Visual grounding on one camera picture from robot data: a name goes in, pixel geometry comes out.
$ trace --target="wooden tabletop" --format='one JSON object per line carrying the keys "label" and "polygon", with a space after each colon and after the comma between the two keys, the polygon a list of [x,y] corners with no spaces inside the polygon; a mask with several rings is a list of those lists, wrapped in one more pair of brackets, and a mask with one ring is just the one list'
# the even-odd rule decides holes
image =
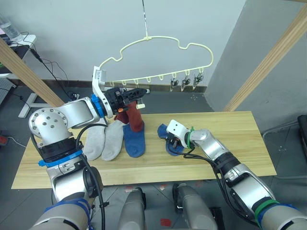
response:
{"label": "wooden tabletop", "polygon": [[[251,112],[215,112],[185,114],[146,114],[146,152],[139,158],[131,158],[123,144],[120,154],[113,161],[99,157],[90,164],[96,167],[104,185],[138,184],[166,181],[201,180],[215,178],[208,163],[203,160],[171,156],[165,150],[165,140],[157,135],[160,124],[175,119],[194,129],[207,128],[228,149],[246,164],[257,176],[276,175],[276,171],[261,138]],[[85,143],[86,132],[81,141]],[[194,154],[203,155],[196,148]],[[41,160],[31,141],[28,142],[19,165],[12,189],[51,188],[45,167],[38,166]]]}

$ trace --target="red object on floor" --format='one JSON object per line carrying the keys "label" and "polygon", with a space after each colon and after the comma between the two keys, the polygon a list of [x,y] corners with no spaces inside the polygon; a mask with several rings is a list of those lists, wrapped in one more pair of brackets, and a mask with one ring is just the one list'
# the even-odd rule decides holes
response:
{"label": "red object on floor", "polygon": [[160,225],[161,226],[166,226],[166,227],[170,227],[172,225],[172,222],[170,219],[160,219]]}
{"label": "red object on floor", "polygon": [[0,135],[0,145],[6,145],[8,143],[8,138]]}

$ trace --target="gray wall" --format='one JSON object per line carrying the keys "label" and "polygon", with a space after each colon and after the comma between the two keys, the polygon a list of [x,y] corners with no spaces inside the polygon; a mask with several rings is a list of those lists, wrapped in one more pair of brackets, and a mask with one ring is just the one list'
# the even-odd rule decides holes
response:
{"label": "gray wall", "polygon": [[[245,0],[144,2],[149,35],[174,36],[183,46],[196,42],[212,49],[215,62],[201,83],[207,85]],[[91,81],[94,65],[118,58],[123,46],[145,37],[142,0],[1,0],[0,5],[20,31],[37,35],[39,54],[58,61],[70,80]],[[121,62],[110,62],[105,69],[108,81],[121,80],[204,66],[210,60],[202,48],[182,51],[176,42],[153,40],[128,48]],[[52,78],[31,55],[25,61],[41,78]],[[169,84],[169,78],[152,83]]]}
{"label": "gray wall", "polygon": [[[215,111],[223,110],[302,6],[283,0],[246,1],[205,92]],[[307,113],[306,35],[237,108],[244,110],[253,112],[262,131]]]}

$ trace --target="clothes hanger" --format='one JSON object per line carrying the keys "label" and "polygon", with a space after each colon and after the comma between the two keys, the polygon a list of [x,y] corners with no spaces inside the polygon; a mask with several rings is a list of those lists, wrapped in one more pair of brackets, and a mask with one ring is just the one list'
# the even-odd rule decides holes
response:
{"label": "clothes hanger", "polygon": [[123,51],[125,49],[127,49],[128,47],[132,46],[132,45],[135,45],[137,43],[140,43],[140,42],[148,42],[150,40],[153,40],[153,39],[168,39],[168,40],[174,40],[177,42],[177,46],[179,49],[183,49],[183,50],[186,50],[189,48],[189,46],[199,46],[201,48],[204,48],[206,49],[207,51],[209,51],[210,55],[211,55],[211,62],[208,64],[208,65],[205,65],[205,66],[198,66],[198,67],[195,67],[195,68],[190,68],[190,69],[183,69],[183,70],[179,70],[179,71],[173,71],[173,72],[169,72],[169,73],[163,73],[163,74],[157,74],[157,75],[152,75],[152,76],[147,76],[147,77],[141,77],[141,78],[131,78],[131,79],[122,79],[122,80],[113,80],[113,81],[110,81],[110,85],[112,87],[115,86],[115,83],[121,83],[123,86],[127,85],[127,82],[128,81],[133,81],[135,83],[135,86],[138,88],[139,86],[139,80],[144,80],[146,79],[148,83],[151,82],[151,79],[152,78],[158,78],[159,80],[163,80],[164,79],[164,76],[167,76],[167,75],[170,75],[171,78],[174,80],[176,77],[177,77],[177,74],[179,73],[185,73],[186,76],[188,76],[190,74],[190,72],[192,70],[199,70],[199,75],[201,75],[203,72],[204,72],[204,69],[211,66],[212,63],[213,63],[213,52],[205,45],[203,44],[199,44],[199,43],[189,43],[186,47],[184,46],[181,46],[180,45],[180,41],[175,38],[175,37],[170,37],[170,36],[149,36],[148,35],[148,32],[147,32],[147,23],[146,23],[146,16],[145,16],[145,6],[144,6],[144,0],[142,0],[142,3],[143,3],[143,13],[144,13],[144,21],[145,21],[145,31],[146,31],[146,37],[144,37],[143,39],[140,39],[140,40],[137,40],[137,41],[134,41],[134,42],[131,42],[129,43],[128,45],[124,46],[120,51],[119,51],[119,54],[120,54],[120,58],[116,59],[115,57],[109,57],[108,59],[104,60],[99,67],[97,67],[96,69],[99,69],[99,70],[102,70],[102,67],[109,61],[113,60],[115,62],[119,62],[123,59]]}

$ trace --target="green ring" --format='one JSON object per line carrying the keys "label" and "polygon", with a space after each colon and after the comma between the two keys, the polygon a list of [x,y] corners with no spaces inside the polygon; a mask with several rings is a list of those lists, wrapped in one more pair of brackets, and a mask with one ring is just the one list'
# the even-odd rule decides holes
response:
{"label": "green ring", "polygon": [[256,210],[255,210],[255,220],[257,221],[257,224],[259,225],[259,227],[261,229],[262,229],[262,227],[258,222],[258,215],[266,206],[271,205],[271,204],[279,204],[279,202],[276,201],[276,200],[267,200],[267,201],[263,202],[261,205],[259,205],[258,208],[256,208]]}
{"label": "green ring", "polygon": [[192,131],[194,131],[194,127],[193,127],[193,126],[192,126],[191,131],[189,132],[189,135],[188,135],[187,147],[188,147],[189,149],[191,149],[191,147],[190,147],[190,135],[191,135],[191,132],[192,132]]}

